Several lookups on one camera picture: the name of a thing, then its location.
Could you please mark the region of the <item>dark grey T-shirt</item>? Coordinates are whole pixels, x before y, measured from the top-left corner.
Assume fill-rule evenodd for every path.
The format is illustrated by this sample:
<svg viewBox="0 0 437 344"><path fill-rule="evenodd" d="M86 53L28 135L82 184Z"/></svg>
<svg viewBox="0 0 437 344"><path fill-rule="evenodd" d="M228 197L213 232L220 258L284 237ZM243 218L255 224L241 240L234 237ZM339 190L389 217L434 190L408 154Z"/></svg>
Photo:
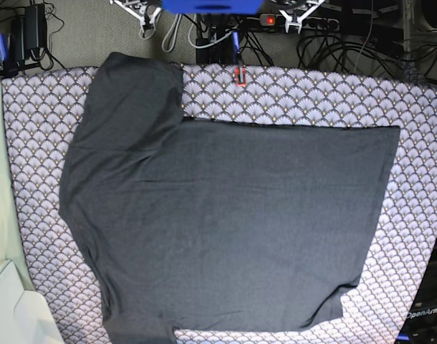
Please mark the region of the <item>dark grey T-shirt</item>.
<svg viewBox="0 0 437 344"><path fill-rule="evenodd" d="M59 213L113 343L341 318L375 235L398 127L187 120L182 74L113 52L62 171Z"/></svg>

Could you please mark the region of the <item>red and black table clamp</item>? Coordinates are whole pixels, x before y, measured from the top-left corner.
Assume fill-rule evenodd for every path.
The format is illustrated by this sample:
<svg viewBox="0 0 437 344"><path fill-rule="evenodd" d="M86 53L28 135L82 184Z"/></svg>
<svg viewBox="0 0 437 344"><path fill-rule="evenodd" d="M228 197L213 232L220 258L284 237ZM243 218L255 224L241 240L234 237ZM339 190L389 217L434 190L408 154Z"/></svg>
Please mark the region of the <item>red and black table clamp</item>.
<svg viewBox="0 0 437 344"><path fill-rule="evenodd" d="M245 66L238 66L234 70L234 77L236 85L239 87L246 86L246 68Z"/></svg>

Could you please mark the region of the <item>black power strip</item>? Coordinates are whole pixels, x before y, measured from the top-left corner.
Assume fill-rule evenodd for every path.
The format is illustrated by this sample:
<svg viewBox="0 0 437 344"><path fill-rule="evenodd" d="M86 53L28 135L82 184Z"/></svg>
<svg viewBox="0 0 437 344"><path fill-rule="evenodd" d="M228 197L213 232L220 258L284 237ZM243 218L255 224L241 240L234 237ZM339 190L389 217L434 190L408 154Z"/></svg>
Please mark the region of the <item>black power strip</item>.
<svg viewBox="0 0 437 344"><path fill-rule="evenodd" d="M257 19L263 27L281 27L282 29L285 29L287 21L282 14L260 14ZM301 29L338 32L340 30L340 22L337 19L326 19L317 16L308 16L303 20L297 17L294 24L290 24L288 28L289 31L294 30L296 32Z"/></svg>

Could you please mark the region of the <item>blue box overhead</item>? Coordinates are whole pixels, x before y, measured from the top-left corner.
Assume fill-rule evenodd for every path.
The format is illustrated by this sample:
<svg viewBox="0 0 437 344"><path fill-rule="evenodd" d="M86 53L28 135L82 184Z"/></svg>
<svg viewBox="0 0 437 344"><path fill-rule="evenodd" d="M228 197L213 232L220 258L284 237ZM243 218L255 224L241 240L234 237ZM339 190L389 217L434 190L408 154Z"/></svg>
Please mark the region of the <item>blue box overhead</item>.
<svg viewBox="0 0 437 344"><path fill-rule="evenodd" d="M263 0L165 0L163 8L173 14L255 14Z"/></svg>

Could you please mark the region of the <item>fan-patterned tablecloth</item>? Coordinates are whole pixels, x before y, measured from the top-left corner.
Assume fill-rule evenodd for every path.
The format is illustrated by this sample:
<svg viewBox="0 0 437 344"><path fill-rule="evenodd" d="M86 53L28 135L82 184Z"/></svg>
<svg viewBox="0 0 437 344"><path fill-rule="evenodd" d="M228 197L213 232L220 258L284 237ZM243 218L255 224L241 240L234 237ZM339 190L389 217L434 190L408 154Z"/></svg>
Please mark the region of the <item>fan-patterned tablecloth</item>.
<svg viewBox="0 0 437 344"><path fill-rule="evenodd" d="M186 65L188 118L260 125L367 128L397 125L400 142L378 228L343 316L302 333L179 330L179 343L393 343L423 280L437 237L437 88L281 67ZM100 288L60 218L64 157L95 68L2 83L6 144L29 276L66 343L108 343Z"/></svg>

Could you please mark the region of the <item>black power adapter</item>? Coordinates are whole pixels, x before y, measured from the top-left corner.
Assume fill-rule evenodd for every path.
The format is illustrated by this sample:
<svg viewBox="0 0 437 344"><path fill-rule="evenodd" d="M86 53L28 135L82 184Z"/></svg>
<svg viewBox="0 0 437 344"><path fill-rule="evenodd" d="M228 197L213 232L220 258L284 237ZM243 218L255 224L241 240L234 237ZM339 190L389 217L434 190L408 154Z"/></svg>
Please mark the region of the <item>black power adapter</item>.
<svg viewBox="0 0 437 344"><path fill-rule="evenodd" d="M47 46L47 22L44 4L33 4L25 9L24 46L26 50Z"/></svg>

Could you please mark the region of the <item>white plastic bin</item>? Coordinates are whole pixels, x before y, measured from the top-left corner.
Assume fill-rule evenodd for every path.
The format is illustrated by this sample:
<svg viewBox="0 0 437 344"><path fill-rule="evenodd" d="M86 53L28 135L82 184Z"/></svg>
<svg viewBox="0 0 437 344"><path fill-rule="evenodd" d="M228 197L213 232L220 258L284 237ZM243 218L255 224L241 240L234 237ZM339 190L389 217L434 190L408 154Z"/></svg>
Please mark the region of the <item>white plastic bin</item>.
<svg viewBox="0 0 437 344"><path fill-rule="evenodd" d="M15 264L0 266L0 343L63 343L45 298L24 289Z"/></svg>

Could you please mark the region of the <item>black OpenArm case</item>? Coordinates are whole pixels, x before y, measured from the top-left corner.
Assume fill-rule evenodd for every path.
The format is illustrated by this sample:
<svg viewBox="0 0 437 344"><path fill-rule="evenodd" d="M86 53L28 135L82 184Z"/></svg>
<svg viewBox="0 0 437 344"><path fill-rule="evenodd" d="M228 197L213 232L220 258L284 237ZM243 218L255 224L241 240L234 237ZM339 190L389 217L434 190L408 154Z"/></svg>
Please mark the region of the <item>black OpenArm case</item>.
<svg viewBox="0 0 437 344"><path fill-rule="evenodd" d="M396 343L437 343L437 239Z"/></svg>

